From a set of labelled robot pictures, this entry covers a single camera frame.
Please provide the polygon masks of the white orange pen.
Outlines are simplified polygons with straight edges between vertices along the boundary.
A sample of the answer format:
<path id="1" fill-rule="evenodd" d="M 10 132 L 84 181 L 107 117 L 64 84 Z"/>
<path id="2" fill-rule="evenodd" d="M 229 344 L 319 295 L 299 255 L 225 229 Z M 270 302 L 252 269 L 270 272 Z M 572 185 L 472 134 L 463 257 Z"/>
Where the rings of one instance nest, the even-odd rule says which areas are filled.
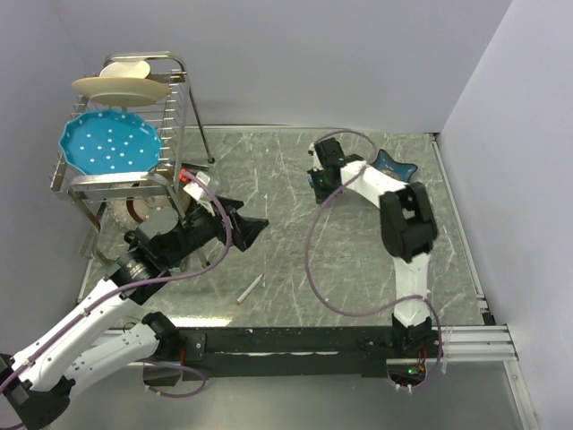
<path id="1" fill-rule="evenodd" d="M 261 284 L 264 279 L 264 274 L 261 273 L 257 276 L 253 282 L 245 289 L 245 291 L 236 299 L 235 303 L 237 305 L 242 304 L 242 302 L 253 292 L 253 290 Z"/>

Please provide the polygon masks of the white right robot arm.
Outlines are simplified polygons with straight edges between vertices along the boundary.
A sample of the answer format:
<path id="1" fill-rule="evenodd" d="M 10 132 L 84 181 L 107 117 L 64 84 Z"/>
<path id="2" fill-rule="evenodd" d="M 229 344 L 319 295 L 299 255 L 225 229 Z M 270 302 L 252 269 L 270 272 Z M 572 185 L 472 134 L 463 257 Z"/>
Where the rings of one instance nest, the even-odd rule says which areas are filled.
<path id="1" fill-rule="evenodd" d="M 308 153 L 313 161 L 309 182 L 322 208 L 347 189 L 379 210 L 381 240 L 392 257 L 396 280 L 392 332 L 382 346 L 402 357 L 429 347 L 438 339 L 425 303 L 438 228 L 425 186 L 411 180 L 417 165 L 397 162 L 385 150 L 378 150 L 370 162 L 346 155 L 332 135 L 311 144 Z"/>

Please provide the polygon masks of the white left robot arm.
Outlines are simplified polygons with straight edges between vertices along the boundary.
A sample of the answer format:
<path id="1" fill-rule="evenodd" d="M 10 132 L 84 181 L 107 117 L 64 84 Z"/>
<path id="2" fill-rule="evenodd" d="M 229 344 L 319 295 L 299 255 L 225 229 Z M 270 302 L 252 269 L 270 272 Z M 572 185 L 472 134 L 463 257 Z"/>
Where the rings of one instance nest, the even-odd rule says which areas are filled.
<path id="1" fill-rule="evenodd" d="M 268 226 L 244 218 L 243 202 L 220 198 L 181 219 L 177 210 L 154 210 L 124 236 L 128 250 L 91 293 L 39 340 L 1 357 L 1 393 L 27 429 L 58 419 L 93 383 L 141 359 L 165 360 L 183 346 L 179 330 L 161 312 L 146 314 L 117 339 L 93 343 L 112 323 L 136 311 L 168 282 L 171 269 L 209 241 L 246 251 Z"/>

